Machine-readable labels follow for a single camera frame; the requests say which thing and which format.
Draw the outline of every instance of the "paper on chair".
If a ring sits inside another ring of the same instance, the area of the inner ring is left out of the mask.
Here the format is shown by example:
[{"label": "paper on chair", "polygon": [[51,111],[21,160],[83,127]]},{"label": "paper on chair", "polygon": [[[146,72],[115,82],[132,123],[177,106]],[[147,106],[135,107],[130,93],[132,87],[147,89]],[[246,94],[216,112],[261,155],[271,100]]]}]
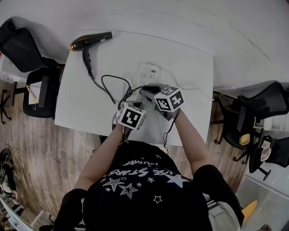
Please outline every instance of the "paper on chair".
[{"label": "paper on chair", "polygon": [[[32,83],[30,84],[30,91],[32,92],[33,96],[37,99],[39,99],[40,95],[40,88],[41,88],[42,82]],[[31,96],[31,93],[29,93],[29,102],[28,104],[34,104],[33,97]]]}]

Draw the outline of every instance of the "white desk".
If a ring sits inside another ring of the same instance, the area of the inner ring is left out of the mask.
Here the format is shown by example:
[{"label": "white desk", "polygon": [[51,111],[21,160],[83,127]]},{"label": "white desk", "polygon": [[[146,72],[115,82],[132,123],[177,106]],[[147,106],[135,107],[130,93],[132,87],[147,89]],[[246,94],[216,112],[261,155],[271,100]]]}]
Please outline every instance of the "white desk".
[{"label": "white desk", "polygon": [[[101,31],[80,31],[77,37]],[[98,83],[105,74],[127,79],[132,87],[139,85],[141,63],[155,63],[161,67],[160,83],[199,90],[182,90],[185,105],[182,110],[204,140],[207,139],[213,92],[213,57],[191,47],[165,39],[127,32],[112,32],[113,39],[90,49],[93,74]],[[124,81],[106,77],[104,82],[116,100],[126,91]],[[128,100],[135,100],[136,94]],[[109,96],[96,87],[83,64],[82,52],[71,51],[62,76],[56,106],[55,124],[99,135],[109,135],[112,117],[117,111]],[[146,119],[129,139],[148,143],[163,143],[163,134],[172,121],[148,109]],[[175,126],[167,144],[182,145]]]}]

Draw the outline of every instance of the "hair dryer handle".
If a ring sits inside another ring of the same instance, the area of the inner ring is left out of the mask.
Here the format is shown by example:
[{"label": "hair dryer handle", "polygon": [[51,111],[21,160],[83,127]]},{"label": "hair dryer handle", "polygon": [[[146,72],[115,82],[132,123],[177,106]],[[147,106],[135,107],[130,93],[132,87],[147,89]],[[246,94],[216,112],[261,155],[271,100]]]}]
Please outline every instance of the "hair dryer handle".
[{"label": "hair dryer handle", "polygon": [[84,65],[88,72],[91,71],[91,64],[90,64],[90,58],[89,58],[89,48],[83,48],[82,49],[82,59],[84,62]]}]

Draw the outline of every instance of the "hair dryer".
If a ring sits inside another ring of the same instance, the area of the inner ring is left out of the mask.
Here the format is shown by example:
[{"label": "hair dryer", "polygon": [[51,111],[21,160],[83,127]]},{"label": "hair dryer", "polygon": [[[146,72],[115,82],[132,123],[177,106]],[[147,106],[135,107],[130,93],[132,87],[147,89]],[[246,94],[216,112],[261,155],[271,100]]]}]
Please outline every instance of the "hair dryer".
[{"label": "hair dryer", "polygon": [[89,58],[89,49],[92,46],[98,43],[104,42],[108,39],[112,39],[111,32],[83,35],[75,39],[70,44],[70,49],[72,51],[82,51],[82,58],[83,58],[84,65],[89,73],[89,76],[93,79],[93,81],[94,81],[94,77],[91,71],[91,64],[90,64],[91,60]]}]

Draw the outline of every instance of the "black and white cube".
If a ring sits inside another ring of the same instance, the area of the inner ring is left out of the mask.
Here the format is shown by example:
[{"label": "black and white cube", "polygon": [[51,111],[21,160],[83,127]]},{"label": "black and white cube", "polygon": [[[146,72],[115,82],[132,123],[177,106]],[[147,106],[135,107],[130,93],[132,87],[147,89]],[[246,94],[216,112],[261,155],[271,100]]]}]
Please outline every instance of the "black and white cube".
[{"label": "black and white cube", "polygon": [[117,122],[125,127],[137,130],[144,122],[146,111],[123,102],[117,113]]},{"label": "black and white cube", "polygon": [[183,103],[184,98],[179,88],[168,87],[154,97],[160,111],[174,112]]}]

